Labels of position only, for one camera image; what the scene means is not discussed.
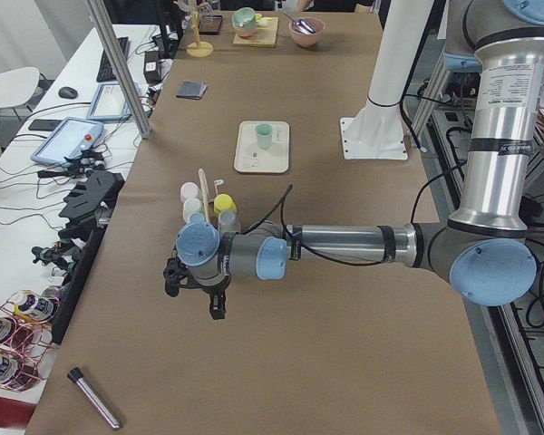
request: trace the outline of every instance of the spoon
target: spoon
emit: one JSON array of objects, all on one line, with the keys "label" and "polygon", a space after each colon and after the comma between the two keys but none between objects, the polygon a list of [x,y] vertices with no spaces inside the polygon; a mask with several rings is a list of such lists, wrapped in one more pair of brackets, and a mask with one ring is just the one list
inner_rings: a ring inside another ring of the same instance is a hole
[{"label": "spoon", "polygon": [[301,34],[315,34],[316,30],[310,23],[304,19],[304,18],[292,18],[287,12],[282,11],[282,14],[286,15],[288,18],[290,18],[290,21],[292,21],[292,24],[295,27],[295,30],[300,32]]}]

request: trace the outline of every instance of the red cylinder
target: red cylinder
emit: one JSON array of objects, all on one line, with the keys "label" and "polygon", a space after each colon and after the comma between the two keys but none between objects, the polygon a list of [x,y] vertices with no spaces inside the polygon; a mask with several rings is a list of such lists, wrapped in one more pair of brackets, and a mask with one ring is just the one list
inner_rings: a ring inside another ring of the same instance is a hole
[{"label": "red cylinder", "polygon": [[26,429],[36,404],[0,397],[0,428]]}]

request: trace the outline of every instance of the green cup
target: green cup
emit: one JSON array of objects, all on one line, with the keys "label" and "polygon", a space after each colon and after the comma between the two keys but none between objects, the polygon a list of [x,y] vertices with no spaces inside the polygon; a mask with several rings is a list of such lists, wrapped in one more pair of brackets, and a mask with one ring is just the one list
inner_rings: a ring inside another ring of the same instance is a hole
[{"label": "green cup", "polygon": [[257,145],[262,150],[267,150],[272,145],[272,126],[270,124],[258,124],[256,126]]}]

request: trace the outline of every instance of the black keyboard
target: black keyboard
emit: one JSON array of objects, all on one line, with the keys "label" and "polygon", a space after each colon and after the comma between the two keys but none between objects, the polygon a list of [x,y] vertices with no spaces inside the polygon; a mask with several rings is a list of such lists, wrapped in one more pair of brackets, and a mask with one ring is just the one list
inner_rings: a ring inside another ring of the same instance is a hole
[{"label": "black keyboard", "polygon": [[[127,36],[123,36],[121,38],[117,38],[117,42],[123,51],[125,59],[127,59],[127,55],[129,54],[129,38]],[[97,73],[97,82],[112,82],[113,80],[117,80],[117,77],[115,77],[115,73],[112,70],[111,62],[109,62],[107,53],[103,50],[101,54],[99,72]]]}]

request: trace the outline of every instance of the small robot arm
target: small robot arm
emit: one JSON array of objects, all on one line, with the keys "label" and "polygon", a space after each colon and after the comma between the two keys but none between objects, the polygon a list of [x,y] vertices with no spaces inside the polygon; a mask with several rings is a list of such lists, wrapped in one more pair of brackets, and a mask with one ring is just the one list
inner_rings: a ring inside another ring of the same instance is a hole
[{"label": "small robot arm", "polygon": [[461,205],[447,222],[264,223],[222,236],[210,223],[191,222],[180,230],[164,272],[168,294],[201,288],[210,294],[212,316],[223,318],[232,276],[280,279],[287,260],[306,252],[428,269],[480,305],[504,305],[526,293],[537,266],[518,211],[544,74],[544,0],[451,0],[446,52],[461,66],[475,56],[482,68]]}]

